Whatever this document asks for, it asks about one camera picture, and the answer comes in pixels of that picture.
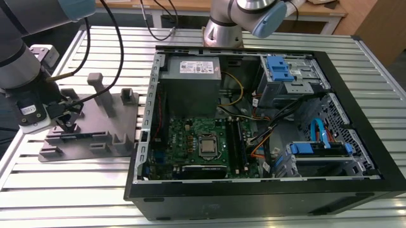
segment cpu socket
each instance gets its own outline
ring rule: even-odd
[[[216,136],[199,136],[199,156],[211,160],[218,156]]]

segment green circuit board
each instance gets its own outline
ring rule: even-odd
[[[243,137],[252,135],[250,122],[240,120]],[[227,166],[227,178],[258,178],[258,165],[247,164],[247,170],[235,174],[230,170],[228,144],[224,119],[171,119],[168,131],[168,147],[162,158],[162,165],[156,166],[156,173],[162,180],[172,179],[174,167],[180,165],[224,165]],[[202,138],[214,138],[216,142],[216,156],[202,157],[199,154]]]

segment motherboard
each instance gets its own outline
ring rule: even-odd
[[[172,118],[167,149],[154,152],[155,178],[258,178],[258,164],[246,152],[251,136],[247,120]]]

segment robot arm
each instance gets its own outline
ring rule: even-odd
[[[65,102],[56,83],[21,37],[69,22],[95,12],[95,0],[0,0],[0,88],[24,133],[52,126],[47,107]]]
[[[287,6],[281,0],[214,0],[204,45],[242,47],[242,28],[259,38],[268,37],[279,27],[286,12]]]
[[[275,31],[286,15],[281,0],[212,0],[204,43],[240,47],[242,28],[259,38]],[[5,93],[24,133],[57,124],[72,129],[83,104],[72,105],[21,37],[95,13],[95,0],[0,0],[0,90]]]

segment ram slot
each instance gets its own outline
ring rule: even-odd
[[[242,144],[239,139],[239,126],[235,120],[226,122],[226,135],[228,146],[230,169],[234,174],[240,174],[243,171],[242,160]]]
[[[240,124],[242,124],[240,121],[238,121],[236,126],[238,126],[238,131],[239,131],[240,159],[242,159],[243,166],[246,166],[248,161],[247,161],[247,155],[246,155],[246,143],[243,141],[242,125]]]

